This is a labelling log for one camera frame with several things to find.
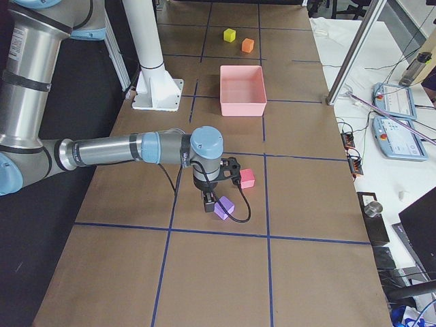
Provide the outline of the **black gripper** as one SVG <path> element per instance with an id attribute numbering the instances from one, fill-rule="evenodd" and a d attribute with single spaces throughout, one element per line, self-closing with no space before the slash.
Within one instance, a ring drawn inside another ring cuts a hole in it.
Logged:
<path id="1" fill-rule="evenodd" d="M 213 194 L 218 182 L 201 181 L 200 179 L 193 178 L 194 185 L 202 192 L 204 211 L 211 213 L 215 210 L 216 198 Z"/>

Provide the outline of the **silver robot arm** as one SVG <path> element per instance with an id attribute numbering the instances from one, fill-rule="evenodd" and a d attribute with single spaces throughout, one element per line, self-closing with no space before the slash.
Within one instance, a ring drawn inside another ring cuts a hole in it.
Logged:
<path id="1" fill-rule="evenodd" d="M 214 127 L 88 140 L 44 137 L 44 119 L 72 108 L 67 95 L 56 102 L 49 96 L 61 45 L 68 39 L 106 37 L 104 1 L 10 1 L 7 10 L 14 30 L 1 72 L 2 195 L 76 168 L 143 161 L 191 168 L 205 211 L 219 205 L 215 187 L 224 178 L 225 160 L 223 136 Z"/>

